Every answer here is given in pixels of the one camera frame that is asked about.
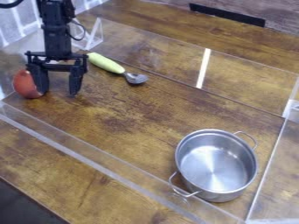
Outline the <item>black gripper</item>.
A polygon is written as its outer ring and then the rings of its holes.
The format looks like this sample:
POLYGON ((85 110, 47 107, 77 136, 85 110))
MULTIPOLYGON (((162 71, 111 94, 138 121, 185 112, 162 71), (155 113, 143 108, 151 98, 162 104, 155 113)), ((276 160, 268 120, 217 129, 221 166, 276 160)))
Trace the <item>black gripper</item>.
POLYGON ((85 73, 89 71, 89 55, 71 53, 66 57, 54 57, 47 56, 46 52, 31 51, 27 51, 25 55, 27 56, 26 71, 33 76, 39 93, 45 95, 50 90, 49 71, 70 71, 70 94, 77 95, 81 91, 85 73))

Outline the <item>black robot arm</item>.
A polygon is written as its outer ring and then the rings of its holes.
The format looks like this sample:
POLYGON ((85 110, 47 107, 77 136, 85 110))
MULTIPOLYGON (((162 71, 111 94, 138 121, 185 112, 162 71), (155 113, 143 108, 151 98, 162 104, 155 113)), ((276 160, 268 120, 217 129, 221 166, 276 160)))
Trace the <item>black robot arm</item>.
POLYGON ((81 91, 83 76, 89 71, 89 55, 71 50, 70 23, 74 22, 75 7, 71 0, 37 0, 42 17, 45 51, 26 53, 26 68, 33 75, 38 91, 50 90, 49 72, 70 72, 70 94, 81 91))

